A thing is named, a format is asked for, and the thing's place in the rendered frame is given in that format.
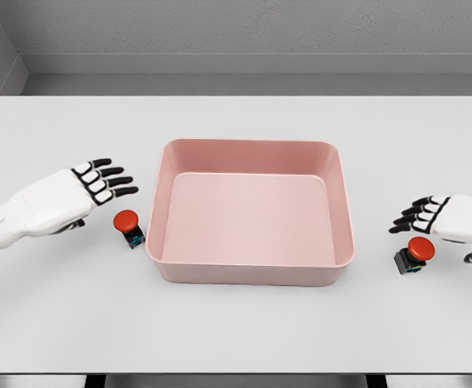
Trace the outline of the pink rectangular basket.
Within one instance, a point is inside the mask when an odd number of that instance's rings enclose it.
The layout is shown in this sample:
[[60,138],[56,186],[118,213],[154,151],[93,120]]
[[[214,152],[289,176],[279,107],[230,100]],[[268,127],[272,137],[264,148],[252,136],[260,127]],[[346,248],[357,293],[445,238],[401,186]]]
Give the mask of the pink rectangular basket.
[[175,283],[334,283],[356,251],[338,149],[324,141],[169,141],[145,249]]

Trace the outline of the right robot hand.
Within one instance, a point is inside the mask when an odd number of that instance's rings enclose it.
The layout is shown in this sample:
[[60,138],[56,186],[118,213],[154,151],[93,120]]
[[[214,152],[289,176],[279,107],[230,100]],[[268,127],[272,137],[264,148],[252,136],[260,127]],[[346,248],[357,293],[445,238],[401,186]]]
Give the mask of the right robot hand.
[[[389,229],[391,234],[408,231],[472,245],[472,196],[426,196],[414,201]],[[472,252],[464,261],[472,264]]]

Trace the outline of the red button industrial switch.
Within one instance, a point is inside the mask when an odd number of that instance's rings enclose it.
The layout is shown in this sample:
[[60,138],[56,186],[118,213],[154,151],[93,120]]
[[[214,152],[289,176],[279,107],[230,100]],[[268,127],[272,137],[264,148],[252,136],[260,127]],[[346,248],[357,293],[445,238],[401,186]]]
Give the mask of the red button industrial switch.
[[394,262],[401,275],[415,273],[427,265],[435,255],[433,243],[424,237],[411,238],[406,247],[394,256]]
[[131,249],[145,241],[145,235],[139,226],[139,217],[136,212],[130,209],[119,211],[114,216],[113,225],[116,230],[123,234]]

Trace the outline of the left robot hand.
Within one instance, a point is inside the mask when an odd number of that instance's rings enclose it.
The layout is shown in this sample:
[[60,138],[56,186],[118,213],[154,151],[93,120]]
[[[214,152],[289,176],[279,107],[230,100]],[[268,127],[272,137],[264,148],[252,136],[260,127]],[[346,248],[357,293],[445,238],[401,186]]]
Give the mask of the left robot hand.
[[133,177],[110,158],[64,168],[14,195],[24,235],[59,234],[84,225],[84,218],[106,203],[138,192]]

